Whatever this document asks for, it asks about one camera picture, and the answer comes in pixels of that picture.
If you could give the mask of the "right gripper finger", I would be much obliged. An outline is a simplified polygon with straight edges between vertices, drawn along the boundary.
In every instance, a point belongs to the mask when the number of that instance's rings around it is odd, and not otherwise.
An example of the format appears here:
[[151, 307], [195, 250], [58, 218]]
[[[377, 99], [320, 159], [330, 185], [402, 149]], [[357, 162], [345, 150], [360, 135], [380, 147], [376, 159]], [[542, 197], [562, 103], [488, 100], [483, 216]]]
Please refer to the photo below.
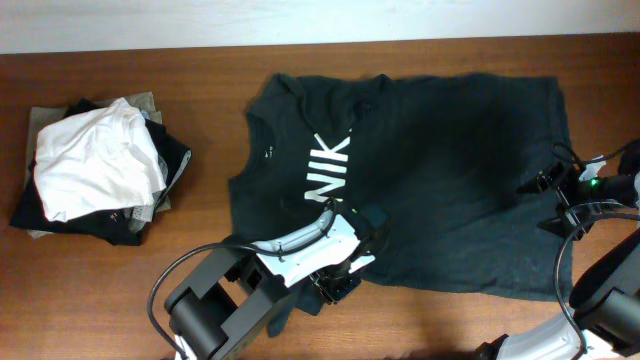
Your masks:
[[547, 191], [550, 187], [550, 179], [544, 174], [538, 174], [536, 177], [527, 181], [516, 189], [517, 194], [539, 194]]
[[582, 230], [577, 232], [574, 236], [571, 235], [579, 224], [579, 221], [572, 220], [567, 217], [554, 217], [539, 222], [537, 227], [563, 239], [571, 238], [573, 241], [580, 241], [583, 237]]

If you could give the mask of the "dark green Nike t-shirt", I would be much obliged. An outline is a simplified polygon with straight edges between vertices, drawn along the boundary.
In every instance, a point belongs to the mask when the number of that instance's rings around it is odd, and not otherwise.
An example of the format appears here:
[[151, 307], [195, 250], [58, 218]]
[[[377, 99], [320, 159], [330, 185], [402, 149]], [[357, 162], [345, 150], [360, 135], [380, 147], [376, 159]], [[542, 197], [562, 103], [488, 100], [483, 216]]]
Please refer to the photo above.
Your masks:
[[540, 228], [556, 196], [520, 192], [569, 138], [555, 78], [276, 74], [246, 119], [249, 159], [229, 182], [239, 236], [286, 235], [331, 198], [375, 205], [389, 232], [368, 282], [531, 301], [571, 292], [561, 240]]

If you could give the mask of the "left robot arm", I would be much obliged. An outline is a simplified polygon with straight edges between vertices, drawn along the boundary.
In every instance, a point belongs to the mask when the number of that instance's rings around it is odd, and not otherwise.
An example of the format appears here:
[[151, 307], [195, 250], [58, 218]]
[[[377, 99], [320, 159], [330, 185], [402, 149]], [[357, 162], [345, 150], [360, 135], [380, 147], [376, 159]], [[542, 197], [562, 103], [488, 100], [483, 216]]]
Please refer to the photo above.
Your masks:
[[170, 329], [162, 335], [179, 359], [234, 359], [298, 301], [316, 312], [348, 296], [387, 233], [383, 210], [329, 202], [282, 237], [205, 245], [205, 258], [164, 302]]

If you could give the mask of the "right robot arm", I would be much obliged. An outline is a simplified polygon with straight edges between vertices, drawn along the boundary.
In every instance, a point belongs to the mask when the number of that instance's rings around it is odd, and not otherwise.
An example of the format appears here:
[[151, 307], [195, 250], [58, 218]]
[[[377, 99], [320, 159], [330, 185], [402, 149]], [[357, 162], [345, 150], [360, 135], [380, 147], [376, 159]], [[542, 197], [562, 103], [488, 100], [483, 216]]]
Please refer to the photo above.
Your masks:
[[539, 228], [562, 237], [552, 282], [559, 315], [518, 335], [504, 334], [474, 352], [483, 360], [615, 359], [639, 351], [639, 233], [633, 231], [596, 261], [563, 296], [560, 267], [573, 241], [581, 240], [599, 221], [639, 219], [639, 142], [618, 150], [618, 173], [601, 177], [607, 156], [580, 159], [556, 142], [556, 164], [541, 170], [518, 188], [520, 194], [554, 192], [554, 217]]

